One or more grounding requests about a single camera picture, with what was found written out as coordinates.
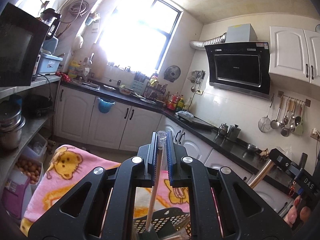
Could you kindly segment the person's right hand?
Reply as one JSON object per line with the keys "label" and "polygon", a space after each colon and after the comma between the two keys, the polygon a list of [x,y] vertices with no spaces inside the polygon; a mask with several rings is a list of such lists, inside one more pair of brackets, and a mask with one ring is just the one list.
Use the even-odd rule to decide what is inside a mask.
{"label": "person's right hand", "polygon": [[300,211],[298,211],[297,207],[301,202],[301,196],[298,196],[295,201],[293,206],[291,207],[291,209],[288,211],[288,213],[286,214],[286,216],[284,217],[284,221],[290,226],[292,227],[293,224],[295,223],[295,221],[297,220],[297,218],[300,218],[300,220],[303,223],[306,223],[308,221],[308,218],[311,215],[311,210],[309,207],[305,206],[303,207]]}

